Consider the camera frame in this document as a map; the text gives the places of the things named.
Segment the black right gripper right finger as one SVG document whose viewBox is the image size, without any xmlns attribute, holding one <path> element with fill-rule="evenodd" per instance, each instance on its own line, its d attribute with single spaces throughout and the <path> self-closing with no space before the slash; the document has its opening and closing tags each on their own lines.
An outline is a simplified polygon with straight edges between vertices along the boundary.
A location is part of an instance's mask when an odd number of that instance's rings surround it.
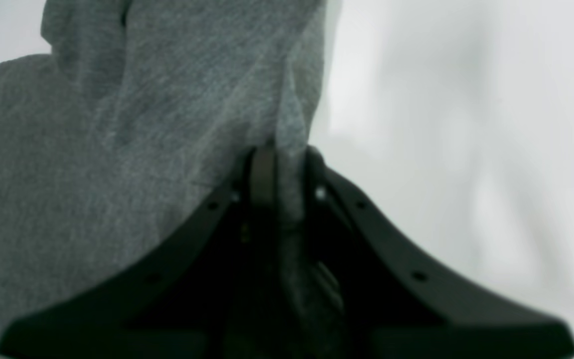
<svg viewBox="0 0 574 359">
<path fill-rule="evenodd" d="M 565 322 L 497 295 L 416 246 L 306 150 L 310 256 L 339 293 L 355 359 L 571 359 Z"/>
</svg>

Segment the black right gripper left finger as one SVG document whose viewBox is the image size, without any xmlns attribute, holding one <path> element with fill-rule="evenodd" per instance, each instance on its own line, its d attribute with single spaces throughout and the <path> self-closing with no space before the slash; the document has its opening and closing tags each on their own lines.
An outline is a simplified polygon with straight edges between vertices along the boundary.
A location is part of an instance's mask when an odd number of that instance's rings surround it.
<svg viewBox="0 0 574 359">
<path fill-rule="evenodd" d="M 161 245 L 111 279 L 7 327 L 5 359 L 232 359 L 233 310 L 275 238 L 277 156 L 250 147 Z"/>
</svg>

